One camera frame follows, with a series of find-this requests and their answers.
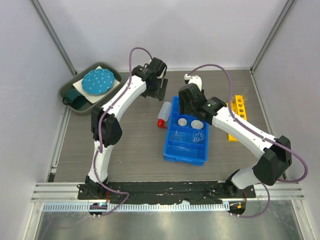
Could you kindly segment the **small white ceramic dish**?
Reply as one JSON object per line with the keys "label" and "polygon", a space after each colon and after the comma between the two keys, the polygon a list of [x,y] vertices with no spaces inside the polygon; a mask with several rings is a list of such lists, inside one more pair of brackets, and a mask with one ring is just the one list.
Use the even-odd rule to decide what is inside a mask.
{"label": "small white ceramic dish", "polygon": [[201,130],[204,127],[203,122],[200,120],[193,120],[190,125],[193,129],[196,130]]}

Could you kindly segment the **small translucent plastic cup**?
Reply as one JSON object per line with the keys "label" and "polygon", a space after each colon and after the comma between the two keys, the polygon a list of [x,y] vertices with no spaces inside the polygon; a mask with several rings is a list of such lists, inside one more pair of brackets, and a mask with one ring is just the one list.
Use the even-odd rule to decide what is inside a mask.
{"label": "small translucent plastic cup", "polygon": [[177,123],[179,126],[184,127],[187,125],[187,120],[185,118],[179,118]]}

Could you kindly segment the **white squeeze bottle red cap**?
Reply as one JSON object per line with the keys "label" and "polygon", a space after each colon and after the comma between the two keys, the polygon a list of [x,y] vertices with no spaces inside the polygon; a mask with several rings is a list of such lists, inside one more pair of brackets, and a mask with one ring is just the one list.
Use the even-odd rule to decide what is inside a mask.
{"label": "white squeeze bottle red cap", "polygon": [[167,129],[168,127],[165,126],[165,123],[169,120],[171,114],[172,103],[169,101],[165,101],[159,111],[157,116],[157,126],[159,128]]}

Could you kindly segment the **clear glass beaker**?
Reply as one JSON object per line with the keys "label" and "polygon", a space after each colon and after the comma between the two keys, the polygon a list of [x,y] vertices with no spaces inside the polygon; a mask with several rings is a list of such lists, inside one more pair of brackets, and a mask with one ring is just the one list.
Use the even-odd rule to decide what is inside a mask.
{"label": "clear glass beaker", "polygon": [[195,130],[195,131],[192,133],[192,142],[193,142],[194,144],[200,143],[200,142],[203,141],[205,138],[206,138],[205,133],[204,133],[202,130],[200,130],[200,129],[197,129],[197,130]]}

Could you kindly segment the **blue divided plastic bin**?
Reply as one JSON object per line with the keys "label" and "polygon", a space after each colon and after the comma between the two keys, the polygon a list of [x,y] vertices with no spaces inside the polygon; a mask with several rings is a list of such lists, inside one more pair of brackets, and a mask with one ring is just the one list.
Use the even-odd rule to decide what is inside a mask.
{"label": "blue divided plastic bin", "polygon": [[[184,118],[187,120],[186,126],[179,126],[178,120]],[[193,143],[192,136],[196,130],[191,127],[191,122],[197,120],[192,115],[180,114],[179,97],[174,96],[171,102],[170,117],[167,124],[167,134],[164,143],[163,155],[166,161],[188,163],[191,165],[202,166],[208,159],[209,150],[209,127],[210,125],[203,122],[201,129],[205,133],[205,139],[200,143]],[[182,142],[169,140],[174,131],[183,134]]]}

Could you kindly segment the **yellow test tube rack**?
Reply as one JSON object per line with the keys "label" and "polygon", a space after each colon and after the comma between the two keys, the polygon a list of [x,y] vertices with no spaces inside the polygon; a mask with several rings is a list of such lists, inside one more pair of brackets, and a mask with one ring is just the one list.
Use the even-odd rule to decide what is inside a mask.
{"label": "yellow test tube rack", "polygon": [[231,109],[239,115],[243,120],[247,120],[247,113],[245,103],[243,102],[242,95],[235,95],[235,103],[231,104]]}

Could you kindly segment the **thin clear test tube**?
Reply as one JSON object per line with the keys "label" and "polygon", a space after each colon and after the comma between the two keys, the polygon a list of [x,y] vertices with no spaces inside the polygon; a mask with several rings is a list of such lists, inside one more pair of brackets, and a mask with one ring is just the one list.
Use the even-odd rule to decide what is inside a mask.
{"label": "thin clear test tube", "polygon": [[249,92],[249,87],[245,87],[242,91],[242,98],[244,103],[248,100],[248,92]]}

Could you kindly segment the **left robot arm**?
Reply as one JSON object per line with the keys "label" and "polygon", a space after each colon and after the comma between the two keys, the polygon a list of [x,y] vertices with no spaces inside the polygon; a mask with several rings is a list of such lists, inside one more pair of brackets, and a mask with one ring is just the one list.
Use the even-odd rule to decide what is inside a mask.
{"label": "left robot arm", "polygon": [[123,131],[120,120],[136,98],[151,97],[162,101],[168,80],[165,78],[167,65],[154,57],[150,63],[133,68],[126,83],[102,107],[91,112],[91,131],[94,139],[92,165],[79,193],[89,198],[102,199],[106,193],[108,166],[115,144]]}

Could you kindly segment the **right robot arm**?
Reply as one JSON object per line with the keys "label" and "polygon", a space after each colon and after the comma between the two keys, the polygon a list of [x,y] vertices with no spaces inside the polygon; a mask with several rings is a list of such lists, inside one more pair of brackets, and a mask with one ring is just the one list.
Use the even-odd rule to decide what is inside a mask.
{"label": "right robot arm", "polygon": [[273,137],[274,142],[268,142],[269,134],[229,110],[219,98],[207,99],[194,83],[183,86],[178,97],[181,114],[192,115],[232,135],[258,159],[255,165],[237,170],[227,178],[225,190],[230,197],[238,197],[246,187],[254,184],[274,185],[292,164],[291,154],[283,149],[291,146],[285,136]]}

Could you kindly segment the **blue dotted plate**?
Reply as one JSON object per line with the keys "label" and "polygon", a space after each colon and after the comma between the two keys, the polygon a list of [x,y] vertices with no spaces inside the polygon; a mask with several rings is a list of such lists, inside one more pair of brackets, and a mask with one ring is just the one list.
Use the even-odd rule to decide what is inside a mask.
{"label": "blue dotted plate", "polygon": [[114,74],[104,68],[88,72],[82,79],[82,89],[89,95],[99,96],[108,92],[115,83]]}

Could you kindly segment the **white square board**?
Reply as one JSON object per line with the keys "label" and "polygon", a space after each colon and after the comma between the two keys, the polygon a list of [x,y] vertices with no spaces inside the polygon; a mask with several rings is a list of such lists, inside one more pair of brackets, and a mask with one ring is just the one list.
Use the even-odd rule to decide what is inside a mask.
{"label": "white square board", "polygon": [[[95,69],[106,69],[106,68],[102,68],[101,66],[98,66],[98,67],[95,68]],[[102,98],[106,97],[107,94],[111,93],[111,90],[115,89],[115,87],[117,87],[117,86],[121,83],[120,80],[117,80],[117,79],[116,79],[116,74],[115,74],[115,73],[113,73],[113,74],[114,74],[114,77],[115,77],[115,82],[114,82],[113,87],[112,87],[109,91],[107,91],[106,93],[104,93],[104,94],[102,94],[102,95],[90,95],[90,94],[86,93],[86,92],[83,90],[83,88],[82,88],[82,80],[83,80],[83,78],[80,79],[80,80],[78,80],[78,81],[76,81],[76,82],[74,82],[72,85],[73,85],[73,87],[74,87],[75,89],[77,89],[82,95],[84,95],[85,98],[86,98],[91,104],[94,104],[94,103],[100,101]]]}

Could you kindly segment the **grey-green plastic tray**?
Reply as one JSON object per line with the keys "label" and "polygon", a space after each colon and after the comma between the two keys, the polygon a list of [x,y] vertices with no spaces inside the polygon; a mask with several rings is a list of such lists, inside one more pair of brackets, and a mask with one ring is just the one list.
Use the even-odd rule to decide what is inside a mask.
{"label": "grey-green plastic tray", "polygon": [[59,89],[62,103],[80,115],[105,104],[123,86],[120,73],[104,62],[97,62],[78,73]]}

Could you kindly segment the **dark green mug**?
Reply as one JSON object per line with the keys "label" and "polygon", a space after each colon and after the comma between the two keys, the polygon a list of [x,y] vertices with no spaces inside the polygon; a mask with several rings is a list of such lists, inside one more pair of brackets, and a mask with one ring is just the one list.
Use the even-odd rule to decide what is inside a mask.
{"label": "dark green mug", "polygon": [[63,97],[62,103],[75,110],[79,110],[87,103],[87,99],[77,89],[73,88],[66,93],[65,97]]}

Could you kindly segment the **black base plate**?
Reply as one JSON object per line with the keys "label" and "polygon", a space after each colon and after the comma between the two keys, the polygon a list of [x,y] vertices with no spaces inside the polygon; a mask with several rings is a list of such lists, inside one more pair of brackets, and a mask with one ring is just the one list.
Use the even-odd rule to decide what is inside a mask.
{"label": "black base plate", "polygon": [[111,192],[99,184],[89,188],[86,183],[78,184],[79,200],[94,200],[119,204],[128,192],[125,202],[131,205],[173,205],[184,200],[192,205],[218,204],[223,199],[253,199],[256,197],[254,186],[239,190],[234,195],[227,191],[226,184],[218,181],[152,181],[152,182],[108,182],[107,186],[116,191]]}

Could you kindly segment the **right aluminium frame post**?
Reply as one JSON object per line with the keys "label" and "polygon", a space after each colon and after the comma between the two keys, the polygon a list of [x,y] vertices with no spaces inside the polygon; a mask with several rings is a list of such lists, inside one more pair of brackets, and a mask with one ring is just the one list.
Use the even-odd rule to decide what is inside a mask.
{"label": "right aluminium frame post", "polygon": [[269,49],[270,45],[272,44],[273,40],[276,38],[278,32],[280,31],[283,23],[285,22],[286,18],[292,11],[293,7],[295,6],[297,0],[286,0],[284,3],[284,6],[282,7],[278,17],[275,20],[275,23],[273,24],[271,30],[269,31],[267,38],[265,39],[261,49],[259,50],[251,68],[250,72],[253,74],[260,62],[262,61],[264,55],[266,54],[267,50]]}

